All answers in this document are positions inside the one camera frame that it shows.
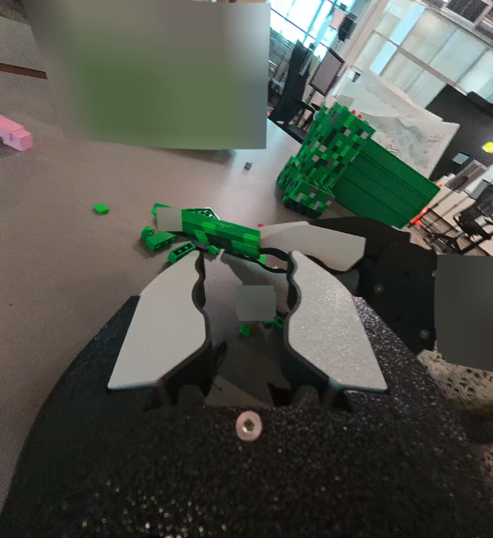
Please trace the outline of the green lego plate build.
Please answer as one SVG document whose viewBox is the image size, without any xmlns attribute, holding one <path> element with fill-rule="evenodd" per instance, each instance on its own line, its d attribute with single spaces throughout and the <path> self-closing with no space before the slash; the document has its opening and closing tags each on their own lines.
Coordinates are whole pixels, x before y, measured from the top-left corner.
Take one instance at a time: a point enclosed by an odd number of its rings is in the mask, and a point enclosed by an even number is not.
<svg viewBox="0 0 493 538">
<path fill-rule="evenodd" d="M 194 242 L 251 259 L 259 258 L 260 229 L 215 219 L 187 209 L 181 210 L 181 216 L 181 234 Z"/>
</svg>

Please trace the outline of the person's right forearm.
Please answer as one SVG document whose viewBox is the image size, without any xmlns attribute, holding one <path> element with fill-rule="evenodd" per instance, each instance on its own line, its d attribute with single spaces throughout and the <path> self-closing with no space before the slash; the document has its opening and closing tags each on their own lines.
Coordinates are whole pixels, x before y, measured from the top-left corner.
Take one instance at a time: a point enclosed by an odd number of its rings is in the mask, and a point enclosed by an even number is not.
<svg viewBox="0 0 493 538">
<path fill-rule="evenodd" d="M 493 405 L 493 372 L 448 363 L 437 351 L 424 350 L 417 359 L 453 404 L 462 408 Z"/>
</svg>

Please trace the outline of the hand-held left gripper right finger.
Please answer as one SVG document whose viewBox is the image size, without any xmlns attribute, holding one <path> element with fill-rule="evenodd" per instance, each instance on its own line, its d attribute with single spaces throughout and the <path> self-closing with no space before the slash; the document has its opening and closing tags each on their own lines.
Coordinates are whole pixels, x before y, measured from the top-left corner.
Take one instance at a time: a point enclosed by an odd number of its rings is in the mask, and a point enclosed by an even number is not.
<svg viewBox="0 0 493 538">
<path fill-rule="evenodd" d="M 299 251 L 289 253 L 287 281 L 287 350 L 338 388 L 386 393 L 383 372 L 345 285 Z"/>
</svg>

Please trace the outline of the large green box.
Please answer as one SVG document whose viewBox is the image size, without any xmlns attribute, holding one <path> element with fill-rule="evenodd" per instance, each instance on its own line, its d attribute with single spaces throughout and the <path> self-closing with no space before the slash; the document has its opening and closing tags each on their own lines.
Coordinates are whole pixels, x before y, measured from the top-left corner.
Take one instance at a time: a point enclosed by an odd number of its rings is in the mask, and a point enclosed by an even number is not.
<svg viewBox="0 0 493 538">
<path fill-rule="evenodd" d="M 401 229 L 439 190 L 436 183 L 370 139 L 336 180 L 332 193 L 355 215 Z"/>
</svg>

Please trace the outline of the white printed board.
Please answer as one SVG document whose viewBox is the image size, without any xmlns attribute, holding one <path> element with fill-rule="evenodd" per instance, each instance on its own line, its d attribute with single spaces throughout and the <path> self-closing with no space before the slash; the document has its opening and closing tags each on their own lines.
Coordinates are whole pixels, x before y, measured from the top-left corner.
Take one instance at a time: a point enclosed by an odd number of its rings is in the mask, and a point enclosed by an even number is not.
<svg viewBox="0 0 493 538">
<path fill-rule="evenodd" d="M 460 128 L 415 104 L 403 91 L 369 71 L 337 90 L 337 102 L 374 129 L 371 138 L 426 178 Z"/>
</svg>

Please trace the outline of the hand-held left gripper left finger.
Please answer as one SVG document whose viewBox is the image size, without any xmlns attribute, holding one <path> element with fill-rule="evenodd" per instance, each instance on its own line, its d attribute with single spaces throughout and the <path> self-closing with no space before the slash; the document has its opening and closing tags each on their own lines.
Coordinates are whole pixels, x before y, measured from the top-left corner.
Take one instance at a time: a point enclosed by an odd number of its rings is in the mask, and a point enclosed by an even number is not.
<svg viewBox="0 0 493 538">
<path fill-rule="evenodd" d="M 192 251 L 139 294 L 108 390 L 156 387 L 211 349 L 204 256 Z"/>
</svg>

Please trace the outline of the black wall panel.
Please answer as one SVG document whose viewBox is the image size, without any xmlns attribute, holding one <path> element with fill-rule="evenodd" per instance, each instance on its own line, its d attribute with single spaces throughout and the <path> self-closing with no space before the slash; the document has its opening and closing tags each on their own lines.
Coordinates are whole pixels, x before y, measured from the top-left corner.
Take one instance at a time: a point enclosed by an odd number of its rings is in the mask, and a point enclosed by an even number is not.
<svg viewBox="0 0 493 538">
<path fill-rule="evenodd" d="M 430 173 L 431 181 L 456 174 L 473 160 L 493 165 L 493 104 L 475 92 L 462 94 L 447 85 L 426 107 L 445 123 L 459 128 Z"/>
</svg>

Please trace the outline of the green lego creeper figure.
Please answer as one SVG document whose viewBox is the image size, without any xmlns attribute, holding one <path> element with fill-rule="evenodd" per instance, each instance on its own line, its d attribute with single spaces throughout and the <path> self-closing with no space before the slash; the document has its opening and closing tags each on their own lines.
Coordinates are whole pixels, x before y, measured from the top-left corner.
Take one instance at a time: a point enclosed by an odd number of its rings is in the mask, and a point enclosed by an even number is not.
<svg viewBox="0 0 493 538">
<path fill-rule="evenodd" d="M 356 111 L 339 103 L 323 105 L 297 155 L 288 159 L 277 178 L 284 207 L 310 219 L 320 217 L 335 201 L 336 181 L 374 132 Z"/>
</svg>

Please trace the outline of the black monitor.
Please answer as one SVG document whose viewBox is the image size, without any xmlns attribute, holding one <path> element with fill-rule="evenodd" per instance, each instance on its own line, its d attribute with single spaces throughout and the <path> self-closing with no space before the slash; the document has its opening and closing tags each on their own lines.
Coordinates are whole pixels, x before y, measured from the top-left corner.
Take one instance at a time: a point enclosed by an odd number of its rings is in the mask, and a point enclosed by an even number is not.
<svg viewBox="0 0 493 538">
<path fill-rule="evenodd" d="M 345 71 L 346 62 L 334 50 L 329 49 L 314 71 L 309 85 L 326 97 Z"/>
</svg>

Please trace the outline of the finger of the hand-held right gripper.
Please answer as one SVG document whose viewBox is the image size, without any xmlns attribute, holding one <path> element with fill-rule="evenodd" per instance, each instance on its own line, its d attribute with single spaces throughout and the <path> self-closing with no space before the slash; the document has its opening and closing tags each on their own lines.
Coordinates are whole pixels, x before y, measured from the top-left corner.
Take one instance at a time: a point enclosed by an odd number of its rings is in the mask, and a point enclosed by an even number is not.
<svg viewBox="0 0 493 538">
<path fill-rule="evenodd" d="M 221 255 L 221 261 L 230 267 L 243 285 L 272 286 L 276 293 L 277 312 L 286 314 L 290 311 L 287 304 L 289 284 L 286 272 L 269 271 L 255 261 L 225 252 Z"/>
<path fill-rule="evenodd" d="M 364 256 L 366 239 L 305 221 L 260 227 L 260 248 L 299 251 L 335 271 L 348 271 Z"/>
</svg>

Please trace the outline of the black office chair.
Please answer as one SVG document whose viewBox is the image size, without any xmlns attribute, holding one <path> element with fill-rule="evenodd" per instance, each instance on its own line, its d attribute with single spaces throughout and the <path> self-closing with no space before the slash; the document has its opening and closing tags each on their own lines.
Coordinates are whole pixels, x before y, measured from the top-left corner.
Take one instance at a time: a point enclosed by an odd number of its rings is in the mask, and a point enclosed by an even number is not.
<svg viewBox="0 0 493 538">
<path fill-rule="evenodd" d="M 483 191 L 475 199 L 471 206 L 461 211 L 454 221 L 462 232 L 462 236 L 472 240 L 466 247 L 460 247 L 458 239 L 454 245 L 454 251 L 457 254 L 467 254 L 485 241 L 493 238 L 493 185 L 487 184 Z"/>
</svg>

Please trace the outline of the pink lego pig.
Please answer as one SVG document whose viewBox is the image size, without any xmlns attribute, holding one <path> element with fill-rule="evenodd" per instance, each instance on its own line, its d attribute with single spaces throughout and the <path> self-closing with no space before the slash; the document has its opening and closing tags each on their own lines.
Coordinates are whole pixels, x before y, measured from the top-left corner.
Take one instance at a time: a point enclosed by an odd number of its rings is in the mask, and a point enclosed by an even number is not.
<svg viewBox="0 0 493 538">
<path fill-rule="evenodd" d="M 17 151 L 27 151 L 33 147 L 33 136 L 26 129 L 0 114 L 0 139 Z"/>
</svg>

